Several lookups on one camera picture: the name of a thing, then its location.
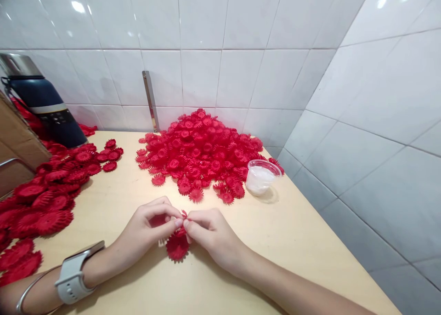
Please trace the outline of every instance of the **white substance in cup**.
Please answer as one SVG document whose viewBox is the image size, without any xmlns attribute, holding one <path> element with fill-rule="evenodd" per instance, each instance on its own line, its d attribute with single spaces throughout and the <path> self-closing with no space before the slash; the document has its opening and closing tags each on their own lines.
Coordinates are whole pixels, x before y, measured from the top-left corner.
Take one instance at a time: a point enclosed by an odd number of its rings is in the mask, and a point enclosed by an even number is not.
<svg viewBox="0 0 441 315">
<path fill-rule="evenodd" d="M 254 195 L 262 195 L 276 179 L 274 174 L 261 166 L 253 166 L 248 169 L 247 182 L 245 186 Z"/>
</svg>

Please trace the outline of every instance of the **wooden table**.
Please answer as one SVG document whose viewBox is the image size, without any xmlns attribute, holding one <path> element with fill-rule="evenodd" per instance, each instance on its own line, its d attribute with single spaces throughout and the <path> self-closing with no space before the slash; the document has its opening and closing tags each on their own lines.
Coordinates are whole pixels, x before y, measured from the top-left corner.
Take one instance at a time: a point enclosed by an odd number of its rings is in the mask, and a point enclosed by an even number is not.
<svg viewBox="0 0 441 315">
<path fill-rule="evenodd" d="M 143 147 L 141 132 L 100 131 L 89 138 L 98 149 L 114 138 L 124 155 L 118 168 L 91 178 L 75 199 L 74 221 L 51 238 L 37 238 L 43 252 L 40 271 L 60 264 L 75 251 L 105 240 L 110 245 L 135 209 L 166 195 L 178 209 L 219 208 L 237 235 L 271 261 L 335 291 L 376 314 L 399 314 L 369 274 L 323 221 L 292 181 L 283 176 L 262 198 L 246 192 L 224 205 L 210 189 L 200 204 L 180 195 L 170 177 L 154 187 L 135 163 Z M 98 287 L 88 298 L 63 306 L 57 314 L 277 314 L 277 305 L 256 289 L 220 269 L 208 253 L 192 244 L 183 262 L 167 257 L 164 244 L 136 265 Z"/>
</svg>

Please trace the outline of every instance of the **plastic cup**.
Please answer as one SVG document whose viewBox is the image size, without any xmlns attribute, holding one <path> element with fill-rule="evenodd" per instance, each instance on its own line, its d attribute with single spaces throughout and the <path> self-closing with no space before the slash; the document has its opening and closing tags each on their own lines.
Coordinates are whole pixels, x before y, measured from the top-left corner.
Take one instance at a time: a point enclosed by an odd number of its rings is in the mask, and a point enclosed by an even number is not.
<svg viewBox="0 0 441 315">
<path fill-rule="evenodd" d="M 265 160 L 248 162 L 248 176 L 245 186 L 253 195 L 262 195 L 269 189 L 272 182 L 282 175 L 280 169 Z"/>
</svg>

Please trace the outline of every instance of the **thermos bottle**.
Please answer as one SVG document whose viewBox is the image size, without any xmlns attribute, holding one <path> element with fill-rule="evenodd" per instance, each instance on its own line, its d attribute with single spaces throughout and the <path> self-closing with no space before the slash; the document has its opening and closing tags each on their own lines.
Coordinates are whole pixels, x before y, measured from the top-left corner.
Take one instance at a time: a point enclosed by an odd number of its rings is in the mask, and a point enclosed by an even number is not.
<svg viewBox="0 0 441 315">
<path fill-rule="evenodd" d="M 87 142 L 78 123 L 60 95 L 27 55 L 0 53 L 0 65 L 10 86 L 29 110 L 41 120 L 49 134 L 67 148 Z"/>
</svg>

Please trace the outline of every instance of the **silver bracelet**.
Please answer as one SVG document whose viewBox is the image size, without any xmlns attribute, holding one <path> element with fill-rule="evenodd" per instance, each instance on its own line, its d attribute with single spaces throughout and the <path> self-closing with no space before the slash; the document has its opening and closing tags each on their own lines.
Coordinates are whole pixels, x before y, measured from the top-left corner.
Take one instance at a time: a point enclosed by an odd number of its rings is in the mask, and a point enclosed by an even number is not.
<svg viewBox="0 0 441 315">
<path fill-rule="evenodd" d="M 61 266 L 57 266 L 54 267 L 48 271 L 46 271 L 45 273 L 41 274 L 39 277 L 37 277 L 32 283 L 31 285 L 28 286 L 28 288 L 23 292 L 22 296 L 20 297 L 20 300 L 17 303 L 17 313 L 20 315 L 26 315 L 25 313 L 23 313 L 22 307 L 23 307 L 23 301 L 26 298 L 27 294 L 29 293 L 29 291 L 31 290 L 31 288 L 34 287 L 35 284 L 37 284 L 37 282 L 42 279 L 44 276 L 46 276 L 48 273 L 50 273 L 52 270 L 57 269 Z"/>
</svg>

